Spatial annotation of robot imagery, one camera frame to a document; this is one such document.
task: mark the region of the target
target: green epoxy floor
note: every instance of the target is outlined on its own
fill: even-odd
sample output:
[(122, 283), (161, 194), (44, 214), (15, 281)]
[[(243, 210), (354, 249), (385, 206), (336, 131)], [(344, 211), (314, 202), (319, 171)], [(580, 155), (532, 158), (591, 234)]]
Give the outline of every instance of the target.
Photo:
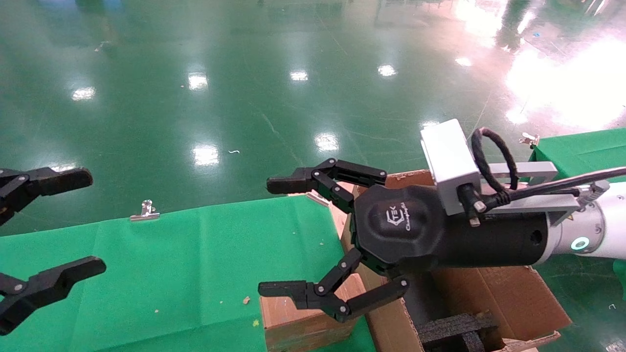
[[(0, 166), (95, 178), (0, 236), (265, 198), (331, 156), (426, 168), (419, 131), (451, 118), (526, 160), (521, 132), (623, 126), (625, 63), (617, 0), (0, 0)], [(626, 351), (576, 326), (554, 348)]]

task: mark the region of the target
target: box flap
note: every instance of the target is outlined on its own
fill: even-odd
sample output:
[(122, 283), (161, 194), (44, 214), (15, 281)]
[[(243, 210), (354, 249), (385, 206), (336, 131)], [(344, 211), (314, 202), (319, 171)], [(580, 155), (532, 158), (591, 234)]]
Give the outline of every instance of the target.
[[(350, 218), (348, 217), (341, 235), (341, 244), (346, 252), (354, 247), (350, 239)], [(382, 285), (385, 280), (365, 265), (360, 265), (356, 273), (361, 276), (361, 281), (367, 291)], [(365, 317), (377, 351), (424, 351), (402, 299), (375, 309), (367, 313)]]

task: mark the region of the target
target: cable connector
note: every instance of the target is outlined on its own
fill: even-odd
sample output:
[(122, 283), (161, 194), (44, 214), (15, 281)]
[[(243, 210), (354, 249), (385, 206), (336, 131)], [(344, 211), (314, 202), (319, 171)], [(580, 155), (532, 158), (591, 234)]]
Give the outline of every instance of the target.
[(456, 195), (459, 197), (465, 215), (472, 227), (480, 226), (478, 214), (487, 210), (487, 206), (480, 199), (480, 195), (476, 192), (473, 184), (463, 184), (456, 188)]

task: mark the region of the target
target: green table cover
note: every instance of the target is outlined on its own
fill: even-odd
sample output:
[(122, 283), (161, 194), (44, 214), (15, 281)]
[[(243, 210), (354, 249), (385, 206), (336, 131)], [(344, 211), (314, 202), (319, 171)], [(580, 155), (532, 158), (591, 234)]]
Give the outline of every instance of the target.
[[(36, 311), (0, 351), (265, 351), (258, 283), (318, 281), (343, 251), (328, 209), (306, 197), (0, 237), (0, 271), (20, 279), (89, 255), (107, 271)], [(375, 351), (364, 318), (320, 350)]]
[[(531, 160), (553, 162), (558, 179), (626, 166), (626, 128), (541, 139)], [(621, 301), (626, 299), (626, 263), (555, 256), (536, 269), (574, 322), (541, 352), (606, 352), (611, 341), (626, 341), (626, 303)]]

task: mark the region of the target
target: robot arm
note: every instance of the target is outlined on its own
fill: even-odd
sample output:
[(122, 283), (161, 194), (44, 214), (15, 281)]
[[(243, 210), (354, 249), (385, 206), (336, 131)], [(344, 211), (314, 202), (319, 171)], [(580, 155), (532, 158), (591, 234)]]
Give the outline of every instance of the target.
[[(626, 244), (620, 233), (626, 184), (609, 187), (600, 178), (625, 175), (626, 168), (556, 182), (549, 182), (558, 173), (550, 162), (485, 163), (479, 170), (456, 120), (422, 131), (422, 146), (435, 187), (388, 189), (376, 178), (386, 176), (385, 171), (335, 159), (299, 168), (288, 178), (268, 179), (272, 193), (316, 189), (350, 213), (355, 247), (318, 284), (262, 282), (259, 294), (289, 296), (298, 309), (319, 308), (345, 321), (404, 295), (410, 273), (437, 267), (532, 265), (564, 253), (626, 258), (626, 251), (620, 251), (626, 246), (619, 245)], [(496, 186), (484, 192), (485, 165), (489, 185), (510, 176), (529, 177), (529, 186)], [(332, 179), (369, 189), (354, 199)], [(589, 187), (579, 187), (590, 182)], [(334, 290), (359, 262), (389, 283), (348, 302), (338, 301)]]
[[(85, 168), (55, 172), (39, 168), (27, 172), (0, 170), (0, 225), (40, 195), (54, 195), (93, 183)], [(31, 276), (28, 281), (0, 272), (0, 336), (15, 330), (35, 310), (68, 297), (78, 281), (102, 274), (105, 263), (86, 257)]]

